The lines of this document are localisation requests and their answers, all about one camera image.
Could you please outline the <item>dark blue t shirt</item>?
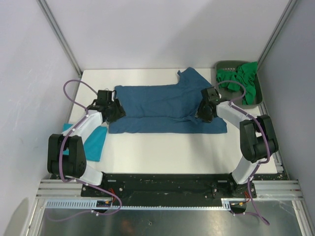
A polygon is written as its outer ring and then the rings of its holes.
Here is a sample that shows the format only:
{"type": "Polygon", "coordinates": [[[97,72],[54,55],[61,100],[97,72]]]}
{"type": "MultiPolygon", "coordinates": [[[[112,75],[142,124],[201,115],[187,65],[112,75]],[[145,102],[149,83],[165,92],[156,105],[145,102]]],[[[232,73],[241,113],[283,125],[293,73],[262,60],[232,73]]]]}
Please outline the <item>dark blue t shirt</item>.
{"type": "Polygon", "coordinates": [[[126,116],[109,124],[110,134],[225,134],[226,122],[203,122],[195,114],[201,91],[211,84],[194,68],[178,71],[178,82],[163,86],[115,86],[126,116]]]}

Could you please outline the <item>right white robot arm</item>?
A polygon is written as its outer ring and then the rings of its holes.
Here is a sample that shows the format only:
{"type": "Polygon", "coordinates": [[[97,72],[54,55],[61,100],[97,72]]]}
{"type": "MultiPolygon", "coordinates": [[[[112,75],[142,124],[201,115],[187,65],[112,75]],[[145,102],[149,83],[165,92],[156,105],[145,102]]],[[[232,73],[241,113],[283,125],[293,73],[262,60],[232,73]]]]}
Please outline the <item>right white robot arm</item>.
{"type": "Polygon", "coordinates": [[[271,155],[279,150],[272,120],[268,115],[254,117],[232,101],[220,98],[214,87],[203,89],[201,94],[197,118],[207,123],[223,118],[239,129],[242,157],[227,181],[228,194],[239,197],[260,165],[268,163],[271,155]]]}

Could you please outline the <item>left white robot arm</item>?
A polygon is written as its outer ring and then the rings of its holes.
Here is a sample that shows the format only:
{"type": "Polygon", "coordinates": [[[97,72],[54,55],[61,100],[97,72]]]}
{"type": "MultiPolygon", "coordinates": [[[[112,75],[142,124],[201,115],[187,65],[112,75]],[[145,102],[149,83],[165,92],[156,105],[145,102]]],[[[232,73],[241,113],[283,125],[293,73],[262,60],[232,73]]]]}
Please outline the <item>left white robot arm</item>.
{"type": "Polygon", "coordinates": [[[103,123],[111,124],[126,116],[116,95],[116,90],[99,90],[74,125],[61,134],[52,134],[48,140],[48,172],[65,181],[78,179],[91,184],[91,190],[100,197],[108,193],[109,185],[102,180],[101,171],[87,164],[84,143],[103,123]]]}

